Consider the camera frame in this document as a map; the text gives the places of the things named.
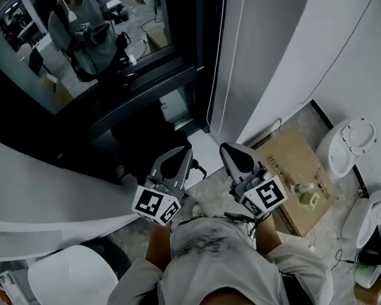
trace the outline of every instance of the grey t-shirt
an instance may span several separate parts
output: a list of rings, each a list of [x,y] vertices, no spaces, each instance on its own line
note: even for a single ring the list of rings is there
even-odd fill
[[[108,305],[138,305],[157,286],[158,303],[195,305],[221,288],[233,288],[253,304],[288,305],[279,271],[297,277],[314,305],[328,305],[333,283],[328,266],[306,247],[285,243],[268,259],[256,250],[244,224],[199,218],[171,236],[172,260],[163,273],[137,259],[111,293]]]
[[[77,16],[75,21],[69,23],[69,32],[75,33],[77,27],[86,22],[91,22],[92,25],[103,24],[105,22],[103,13],[107,11],[107,2],[109,1],[83,0],[79,6],[68,3],[69,9]],[[66,18],[68,18],[68,10],[62,0],[60,0],[59,5],[63,8]],[[57,51],[66,50],[69,47],[72,38],[54,12],[51,13],[48,20],[48,31],[53,46]],[[116,35],[109,29],[106,40],[101,45],[86,44],[84,49],[75,52],[75,56],[86,72],[98,74],[109,66],[116,52]]]

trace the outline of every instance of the toilet lid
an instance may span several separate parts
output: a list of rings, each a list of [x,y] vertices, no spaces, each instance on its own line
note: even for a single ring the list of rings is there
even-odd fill
[[[361,156],[369,151],[378,139],[377,126],[364,118],[352,120],[344,127],[341,135],[356,156]]]

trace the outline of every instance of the white wall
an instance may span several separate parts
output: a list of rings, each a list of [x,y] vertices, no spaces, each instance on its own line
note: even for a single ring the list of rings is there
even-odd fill
[[[368,1],[307,1],[282,61],[237,142],[251,140],[278,118],[286,120],[299,110],[343,47]]]
[[[218,131],[242,0],[227,0],[212,114]],[[220,142],[236,141],[257,106],[298,24],[307,0],[245,0]]]
[[[55,167],[0,144],[0,231],[68,229],[73,222],[131,215],[135,189]]]
[[[381,182],[381,0],[371,2],[314,100],[333,124],[360,117],[377,124],[378,142],[358,167],[366,184]]]
[[[131,214],[91,223],[85,222],[63,231],[0,232],[0,262],[42,257],[98,236],[103,237],[137,218],[138,215]]]

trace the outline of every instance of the electrical cord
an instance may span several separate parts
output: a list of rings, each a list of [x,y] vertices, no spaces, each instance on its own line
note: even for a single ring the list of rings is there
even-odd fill
[[[353,204],[352,204],[352,206],[350,207],[350,210],[347,212],[347,215],[345,216],[345,219],[344,219],[344,221],[343,221],[342,227],[340,228],[340,232],[339,232],[339,234],[338,234],[338,236],[337,236],[337,239],[339,239],[339,238],[341,237],[341,235],[342,235],[342,231],[343,231],[343,227],[344,227],[344,224],[345,224],[347,218],[349,218],[349,215],[350,215],[350,213],[351,213],[351,210],[354,208],[354,205],[356,205],[357,200],[360,199],[362,196],[364,196],[364,195],[366,195],[366,194],[368,194],[368,192],[365,192],[365,193],[363,193],[363,194],[361,194],[361,195],[359,195],[359,196],[354,195],[354,196],[351,196],[351,197],[350,197],[350,196],[347,197],[348,199],[353,200]]]
[[[148,24],[148,23],[151,23],[152,21],[154,21],[155,23],[160,23],[160,22],[162,22],[163,21],[163,19],[162,18],[157,18],[157,1],[156,0],[154,0],[154,13],[155,13],[155,17],[154,17],[154,19],[151,19],[151,20],[149,20],[148,22],[145,22],[144,24],[142,24],[140,27],[141,27],[141,30],[143,31],[143,32],[147,32],[144,28],[143,28],[143,26],[144,25],[146,25],[146,24]]]
[[[320,81],[317,83],[317,85],[315,86],[315,88],[312,90],[311,94],[307,97],[307,99],[305,99],[305,101],[301,102],[301,104],[305,104],[309,99],[310,97],[313,95],[313,93],[315,92],[315,90],[319,87],[319,85],[321,84],[321,82],[323,81],[324,77],[326,77],[326,75],[328,74],[329,70],[333,67],[333,65],[336,63],[337,59],[339,58],[340,54],[342,54],[344,48],[346,47],[347,43],[350,41],[350,38],[353,36],[354,32],[356,31],[358,25],[360,24],[360,21],[361,19],[363,18],[364,14],[366,13],[368,7],[370,6],[372,0],[369,0],[368,1],[368,4],[366,5],[366,8],[364,9],[363,13],[361,14],[356,26],[354,26],[354,29],[353,31],[351,32],[349,38],[347,39],[347,41],[344,43],[342,49],[340,50],[340,52],[338,53],[337,57],[334,59],[334,61],[331,63],[329,69],[325,72],[325,74],[323,75],[323,77],[320,79]]]
[[[111,26],[112,26],[112,30],[113,30],[113,32],[116,33],[116,31],[114,30],[114,26],[113,26],[113,22],[112,22],[112,20],[109,19],[109,22],[110,22],[110,24],[111,24]]]
[[[313,229],[313,235],[314,235],[314,241],[312,244],[309,245],[309,247],[315,247],[316,246],[316,230]]]
[[[143,28],[144,25],[151,23],[151,22],[160,23],[162,21],[163,21],[162,18],[157,18],[157,15],[155,15],[154,19],[151,19],[148,22],[145,22],[144,24],[141,25],[141,30],[146,33],[147,31]]]
[[[127,45],[130,45],[131,39],[130,39],[129,35],[126,32],[123,32],[123,33],[124,33],[124,36],[126,36],[128,38],[128,44]]]
[[[252,237],[252,236],[253,236],[253,233],[254,233],[254,238],[255,238],[256,235],[257,235],[257,232],[255,231],[256,228],[258,227],[258,225],[259,225],[260,223],[262,223],[262,222],[263,222],[265,219],[267,219],[269,216],[271,216],[271,211],[265,213],[261,218],[257,219],[257,221],[254,223],[254,226],[250,229],[250,232],[248,233],[248,236],[249,236],[249,237]]]
[[[364,266],[369,266],[368,264],[365,264],[365,263],[362,263],[362,262],[358,262],[358,261],[351,261],[351,260],[342,260],[342,256],[343,256],[343,250],[341,248],[339,248],[336,252],[336,255],[335,255],[335,259],[337,260],[337,263],[330,269],[330,271],[333,271],[333,269],[335,267],[337,267],[337,264],[339,264],[340,262],[346,262],[346,263],[349,263],[349,264],[362,264]]]
[[[144,56],[145,52],[147,51],[147,43],[144,40],[142,42],[144,43],[144,51],[142,52],[140,57],[137,59],[137,61],[140,60]]]
[[[64,57],[68,60],[69,64],[70,64],[70,67],[73,69],[73,66],[72,66],[72,62],[69,60],[69,56],[63,51],[61,50],[62,54],[64,55]],[[78,80],[81,82],[81,83],[85,83],[86,81],[83,81],[81,78],[79,78],[79,76],[76,76],[78,78]]]

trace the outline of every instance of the floor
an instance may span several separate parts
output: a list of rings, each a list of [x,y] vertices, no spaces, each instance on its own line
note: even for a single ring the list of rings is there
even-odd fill
[[[318,113],[311,105],[305,106],[300,112],[286,123],[281,125],[280,130],[297,125],[302,135],[307,139],[309,145],[316,150],[322,138],[328,132],[328,128],[319,117]],[[175,216],[175,220],[186,219],[190,215],[191,206],[199,202],[204,211],[209,215],[223,214],[224,209],[231,212],[244,212],[243,207],[234,202],[229,194],[231,179],[222,168],[204,179],[199,184],[187,190],[192,197],[184,208]],[[314,252],[322,257],[324,261],[333,267],[337,261],[335,255],[340,248],[343,251],[343,259],[353,259],[356,256],[356,248],[351,241],[339,237],[349,210],[353,204],[353,196],[358,193],[360,188],[358,180],[351,171],[343,179],[336,181],[335,188],[338,199],[327,214],[318,222],[316,227],[304,238],[304,243],[314,246]],[[131,261],[142,258],[148,245],[149,223],[143,219],[119,229],[112,233],[109,238],[119,245],[128,255]],[[286,241],[292,237],[282,235],[281,239]],[[331,304],[360,304],[354,298],[353,286],[353,266],[341,262],[332,271],[333,284],[335,287],[334,296]]]
[[[123,31],[127,33],[131,39],[131,43],[128,45],[125,51],[130,57],[130,60],[135,60],[138,62],[140,58],[151,53],[145,31],[155,27],[162,27],[164,25],[164,23],[161,21],[162,10],[158,8],[157,15],[155,16],[154,9],[146,6],[145,4],[138,3],[135,0],[120,1],[128,10],[128,20],[120,24],[115,24],[113,21],[114,31],[117,35]],[[97,83],[97,80],[93,80],[88,83],[83,83],[78,80],[70,64],[65,64],[60,79],[65,87],[69,90],[73,98],[76,98],[84,91],[92,87],[95,83]]]

